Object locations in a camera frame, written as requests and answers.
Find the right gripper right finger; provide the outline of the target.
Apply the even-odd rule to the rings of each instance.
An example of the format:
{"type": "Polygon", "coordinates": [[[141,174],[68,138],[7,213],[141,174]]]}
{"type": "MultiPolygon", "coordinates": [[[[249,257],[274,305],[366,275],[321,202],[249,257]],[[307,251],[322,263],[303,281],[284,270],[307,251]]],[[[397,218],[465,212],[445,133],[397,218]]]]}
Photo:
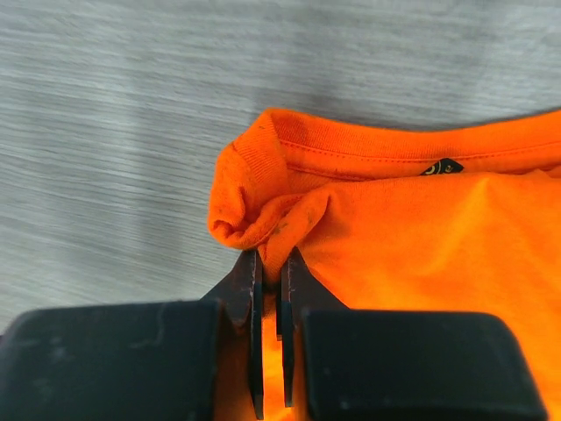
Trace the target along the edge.
{"type": "Polygon", "coordinates": [[[355,310],[293,250],[276,301],[298,420],[545,420],[514,334],[481,312],[355,310]]]}

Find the orange t-shirt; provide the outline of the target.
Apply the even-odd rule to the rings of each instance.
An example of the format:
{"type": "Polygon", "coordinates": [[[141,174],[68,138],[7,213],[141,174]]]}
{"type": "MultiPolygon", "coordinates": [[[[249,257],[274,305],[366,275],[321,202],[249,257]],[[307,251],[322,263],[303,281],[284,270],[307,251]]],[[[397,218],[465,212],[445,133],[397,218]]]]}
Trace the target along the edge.
{"type": "Polygon", "coordinates": [[[208,228],[276,282],[298,248],[359,309],[481,311],[560,417],[560,115],[404,132],[270,109],[219,155],[208,228]]]}

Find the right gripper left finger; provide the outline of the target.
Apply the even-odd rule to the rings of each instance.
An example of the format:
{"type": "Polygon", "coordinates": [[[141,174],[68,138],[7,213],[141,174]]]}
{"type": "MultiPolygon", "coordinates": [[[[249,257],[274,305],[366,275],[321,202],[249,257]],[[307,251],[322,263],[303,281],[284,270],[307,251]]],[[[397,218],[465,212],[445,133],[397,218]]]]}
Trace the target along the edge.
{"type": "Polygon", "coordinates": [[[195,301],[27,311],[1,338],[4,420],[261,420],[262,264],[195,301]]]}

